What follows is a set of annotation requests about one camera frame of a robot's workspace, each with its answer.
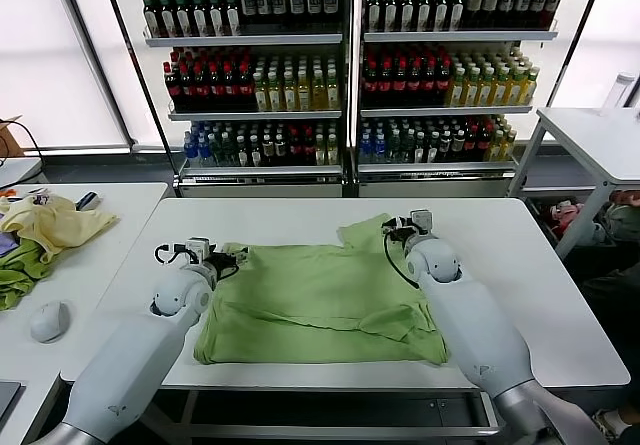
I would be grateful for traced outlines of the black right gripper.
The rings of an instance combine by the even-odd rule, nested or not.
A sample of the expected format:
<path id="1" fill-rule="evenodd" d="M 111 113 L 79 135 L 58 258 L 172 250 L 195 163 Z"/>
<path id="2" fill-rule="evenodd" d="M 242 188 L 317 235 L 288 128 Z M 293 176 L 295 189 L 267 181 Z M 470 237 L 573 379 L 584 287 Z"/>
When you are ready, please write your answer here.
<path id="1" fill-rule="evenodd" d="M 406 242 L 418 234 L 418 230 L 412 224 L 400 220 L 399 217 L 392 217 L 383 223 L 382 235 L 387 236 L 392 242 L 405 245 Z"/>

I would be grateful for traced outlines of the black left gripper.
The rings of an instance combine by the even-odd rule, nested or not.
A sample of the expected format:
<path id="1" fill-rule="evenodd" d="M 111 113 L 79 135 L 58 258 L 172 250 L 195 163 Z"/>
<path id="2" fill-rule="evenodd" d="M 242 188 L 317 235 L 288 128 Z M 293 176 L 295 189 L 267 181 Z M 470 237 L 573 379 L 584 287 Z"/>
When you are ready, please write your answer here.
<path id="1" fill-rule="evenodd" d="M 203 261 L 205 268 L 214 279 L 226 279 L 235 275 L 247 261 L 249 246 L 240 243 L 225 243 L 222 252 L 213 252 Z"/>

